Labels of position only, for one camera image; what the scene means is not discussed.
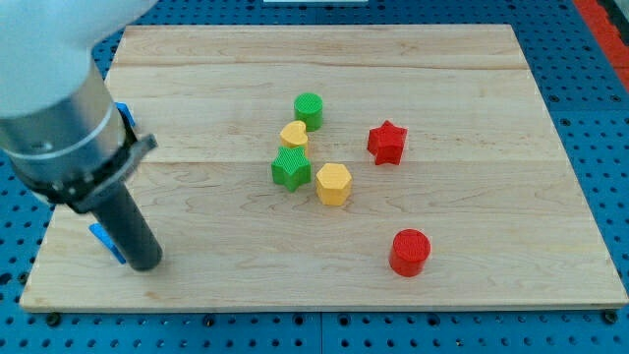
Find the blue block behind arm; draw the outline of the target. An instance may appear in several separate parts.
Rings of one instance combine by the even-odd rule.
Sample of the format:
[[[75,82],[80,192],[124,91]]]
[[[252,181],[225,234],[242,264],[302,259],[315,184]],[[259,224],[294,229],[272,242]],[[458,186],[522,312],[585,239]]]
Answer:
[[[119,110],[122,118],[132,127],[136,126],[136,122],[133,116],[133,113],[129,106],[125,102],[116,102],[115,103],[117,109]]]

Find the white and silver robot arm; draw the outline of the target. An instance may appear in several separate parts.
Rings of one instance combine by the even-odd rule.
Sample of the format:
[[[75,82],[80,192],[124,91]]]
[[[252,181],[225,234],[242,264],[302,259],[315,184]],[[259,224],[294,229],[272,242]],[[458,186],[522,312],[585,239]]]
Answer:
[[[1,149],[52,204],[118,189],[156,146],[138,138],[91,52],[156,0],[1,0]]]

